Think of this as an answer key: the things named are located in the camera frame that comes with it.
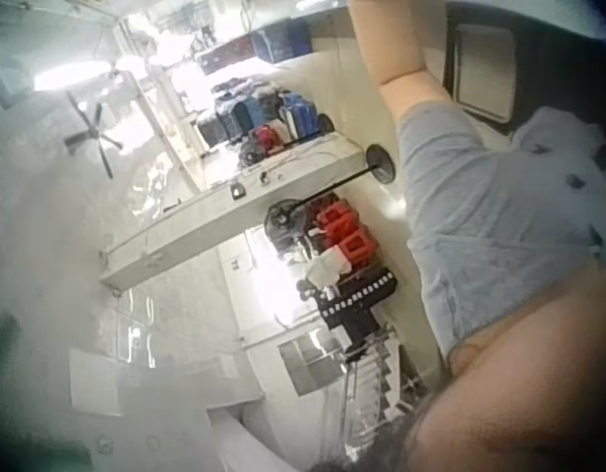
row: black pole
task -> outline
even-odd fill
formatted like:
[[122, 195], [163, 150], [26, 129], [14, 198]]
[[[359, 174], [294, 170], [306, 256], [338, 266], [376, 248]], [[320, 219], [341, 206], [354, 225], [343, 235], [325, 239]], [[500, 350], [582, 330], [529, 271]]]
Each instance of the black pole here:
[[350, 175], [349, 177], [347, 177], [346, 179], [342, 179], [339, 182], [336, 182], [335, 184], [331, 184], [328, 187], [326, 187], [323, 190], [318, 191], [316, 194], [310, 195], [309, 197], [306, 197], [305, 199], [297, 202], [296, 204], [294, 204], [293, 206], [291, 206], [288, 209], [288, 213], [292, 213], [293, 211], [295, 211], [297, 208], [302, 207], [308, 203], [310, 203], [311, 201], [317, 199], [318, 197], [320, 197], [321, 195], [326, 194], [327, 192], [331, 192], [334, 189], [337, 189], [338, 187], [351, 182], [352, 180], [357, 179], [358, 177], [363, 176], [364, 174], [368, 174], [369, 172], [374, 171], [375, 169], [377, 169], [379, 167], [379, 165], [370, 165], [369, 167], [367, 167], [366, 169], [362, 169], [358, 172], [356, 172], [353, 175]]

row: fan blade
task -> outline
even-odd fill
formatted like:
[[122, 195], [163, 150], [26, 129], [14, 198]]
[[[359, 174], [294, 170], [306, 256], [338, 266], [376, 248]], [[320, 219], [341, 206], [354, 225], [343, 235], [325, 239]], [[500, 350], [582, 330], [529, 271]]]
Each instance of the fan blade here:
[[108, 160], [106, 160], [106, 153], [104, 152], [104, 148], [102, 147], [102, 143], [100, 141], [97, 142], [97, 147], [99, 148], [99, 155], [101, 156], [104, 168], [106, 169], [106, 175], [108, 175], [109, 179], [112, 179], [113, 171], [110, 170], [110, 165], [108, 165]]
[[95, 106], [95, 117], [93, 118], [93, 125], [96, 128], [99, 128], [99, 120], [101, 119], [101, 117], [102, 117], [102, 104], [98, 103]]
[[108, 141], [109, 143], [111, 143], [112, 145], [114, 145], [114, 146], [115, 146], [116, 148], [118, 148], [118, 149], [123, 149], [123, 148], [124, 148], [124, 145], [122, 145], [121, 143], [119, 143], [119, 142], [117, 142], [117, 141], [115, 141], [115, 140], [110, 139], [110, 138], [109, 138], [108, 136], [106, 136], [106, 135], [101, 135], [100, 137], [101, 137], [103, 140]]
[[76, 152], [76, 149], [78, 149], [90, 137], [91, 133], [89, 133], [89, 131], [82, 131], [81, 133], [76, 133], [75, 135], [65, 138], [63, 141], [65, 142], [65, 146], [69, 150], [69, 153], [73, 154]]
[[85, 113], [83, 113], [83, 111], [80, 108], [78, 108], [78, 103], [76, 102], [76, 98], [74, 98], [74, 96], [71, 95], [70, 91], [67, 92], [67, 98], [69, 99], [69, 102], [74, 107], [76, 112], [80, 115], [80, 117], [83, 119], [83, 121], [87, 124], [87, 127], [90, 128], [91, 121], [89, 121], [89, 118], [87, 118], [87, 115]]

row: round base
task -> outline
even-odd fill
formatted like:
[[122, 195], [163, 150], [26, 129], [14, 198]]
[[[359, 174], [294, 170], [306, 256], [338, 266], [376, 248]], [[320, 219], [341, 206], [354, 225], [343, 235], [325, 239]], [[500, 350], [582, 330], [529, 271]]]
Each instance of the round base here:
[[380, 145], [370, 145], [367, 147], [366, 163], [369, 167], [374, 167], [371, 174], [381, 184], [388, 185], [396, 177], [393, 158]]
[[305, 234], [307, 209], [305, 206], [299, 206], [292, 210], [298, 202], [294, 199], [282, 200], [268, 209], [264, 229], [278, 251], [287, 249]]

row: window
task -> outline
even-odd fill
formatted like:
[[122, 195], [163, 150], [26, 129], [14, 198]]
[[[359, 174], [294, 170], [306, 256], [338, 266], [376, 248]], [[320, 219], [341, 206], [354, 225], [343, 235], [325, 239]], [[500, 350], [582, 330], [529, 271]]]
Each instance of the window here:
[[325, 327], [317, 327], [279, 346], [299, 396], [333, 384], [344, 374], [340, 344]]

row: person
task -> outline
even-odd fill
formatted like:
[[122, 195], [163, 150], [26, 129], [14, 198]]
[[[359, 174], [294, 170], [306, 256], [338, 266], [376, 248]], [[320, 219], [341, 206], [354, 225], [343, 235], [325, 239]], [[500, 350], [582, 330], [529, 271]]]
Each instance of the person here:
[[451, 378], [360, 461], [313, 470], [588, 470], [606, 445], [602, 137], [540, 109], [515, 150], [490, 151], [426, 70], [409, 0], [349, 11], [397, 125], [408, 247]]

